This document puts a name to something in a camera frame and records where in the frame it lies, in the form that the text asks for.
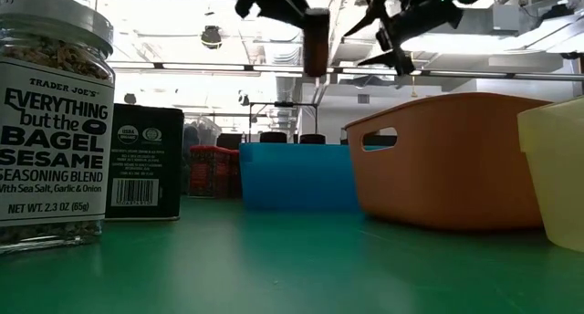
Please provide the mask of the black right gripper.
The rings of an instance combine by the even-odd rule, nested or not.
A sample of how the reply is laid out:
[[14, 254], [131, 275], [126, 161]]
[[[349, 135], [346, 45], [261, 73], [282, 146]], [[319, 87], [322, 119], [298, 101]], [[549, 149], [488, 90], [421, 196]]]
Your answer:
[[[371, 25], [375, 19], [386, 14], [386, 0], [366, 0], [367, 9], [364, 17], [345, 36], [351, 36], [365, 26]], [[464, 11], [451, 0], [428, 0], [418, 5], [410, 6], [399, 14], [381, 21], [378, 31], [378, 42], [383, 51], [399, 47], [405, 41], [426, 33], [443, 24], [457, 28]], [[394, 68], [398, 76], [410, 75], [415, 66], [411, 57], [403, 52], [388, 51], [372, 58], [366, 58], [359, 66], [384, 65]]]

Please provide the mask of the white-lidded bagel seasoning jar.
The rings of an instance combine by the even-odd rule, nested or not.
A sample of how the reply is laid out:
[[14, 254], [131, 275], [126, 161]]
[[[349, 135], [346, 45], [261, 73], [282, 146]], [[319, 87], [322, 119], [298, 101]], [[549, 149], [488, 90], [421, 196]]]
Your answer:
[[76, 0], [0, 0], [0, 256], [99, 240], [112, 51], [110, 21]]
[[303, 68], [312, 77], [319, 78], [327, 73], [329, 62], [329, 20], [320, 27], [303, 29]]

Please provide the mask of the red-lidded spice jar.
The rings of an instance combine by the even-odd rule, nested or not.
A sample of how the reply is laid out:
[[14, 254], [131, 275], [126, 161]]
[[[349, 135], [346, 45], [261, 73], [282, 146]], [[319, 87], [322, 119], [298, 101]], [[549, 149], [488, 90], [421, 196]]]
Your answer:
[[190, 155], [189, 195], [225, 198], [230, 177], [230, 151], [217, 146], [194, 145]]

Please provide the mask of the blue plastic bin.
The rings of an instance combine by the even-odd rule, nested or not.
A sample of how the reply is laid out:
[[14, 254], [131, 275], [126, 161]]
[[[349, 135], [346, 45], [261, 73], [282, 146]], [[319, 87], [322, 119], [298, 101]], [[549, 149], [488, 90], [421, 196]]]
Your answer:
[[248, 210], [358, 212], [349, 147], [244, 143], [239, 148]]

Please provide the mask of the pink plastic tray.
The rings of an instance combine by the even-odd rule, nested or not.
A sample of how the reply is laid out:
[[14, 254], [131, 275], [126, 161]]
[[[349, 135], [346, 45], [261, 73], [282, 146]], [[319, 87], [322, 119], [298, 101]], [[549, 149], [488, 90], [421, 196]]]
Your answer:
[[489, 92], [454, 93], [347, 124], [360, 208], [440, 230], [541, 227], [517, 116], [543, 104]]

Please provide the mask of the clear plastic storage bin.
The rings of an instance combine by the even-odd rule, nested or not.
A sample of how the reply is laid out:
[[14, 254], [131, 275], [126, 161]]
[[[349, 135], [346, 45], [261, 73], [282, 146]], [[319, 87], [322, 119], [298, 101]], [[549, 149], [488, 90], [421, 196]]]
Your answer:
[[208, 117], [186, 118], [183, 125], [183, 144], [215, 145], [221, 133], [222, 129]]

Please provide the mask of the yellow plastic bin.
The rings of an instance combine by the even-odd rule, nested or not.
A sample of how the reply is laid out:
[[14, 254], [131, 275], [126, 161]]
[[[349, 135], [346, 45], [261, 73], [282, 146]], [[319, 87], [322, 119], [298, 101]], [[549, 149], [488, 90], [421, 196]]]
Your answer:
[[549, 241], [584, 253], [584, 96], [517, 115]]

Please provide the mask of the green table mat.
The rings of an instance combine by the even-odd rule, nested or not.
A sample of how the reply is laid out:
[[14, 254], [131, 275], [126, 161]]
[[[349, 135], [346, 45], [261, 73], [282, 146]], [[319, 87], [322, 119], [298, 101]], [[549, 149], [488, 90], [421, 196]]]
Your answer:
[[584, 314], [584, 254], [538, 230], [440, 233], [184, 199], [174, 222], [0, 256], [0, 314]]

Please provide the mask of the black aluminium rig frame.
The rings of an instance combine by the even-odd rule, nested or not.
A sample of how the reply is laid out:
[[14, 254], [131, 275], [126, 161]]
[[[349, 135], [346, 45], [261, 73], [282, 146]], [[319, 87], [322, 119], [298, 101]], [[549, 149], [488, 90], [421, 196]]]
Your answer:
[[[250, 64], [191, 64], [191, 63], [164, 63], [164, 62], [129, 62], [114, 61], [110, 64], [117, 70], [165, 70], [165, 71], [201, 71], [201, 72], [269, 72], [304, 74], [301, 66], [289, 65], [250, 65]], [[397, 77], [393, 68], [344, 68], [329, 67], [327, 74], [343, 75], [373, 75]], [[457, 79], [517, 79], [538, 81], [570, 81], [584, 82], [584, 74], [559, 74], [539, 72], [494, 72], [494, 71], [462, 71], [447, 69], [419, 69], [411, 73], [413, 77], [425, 78], [457, 78]]]

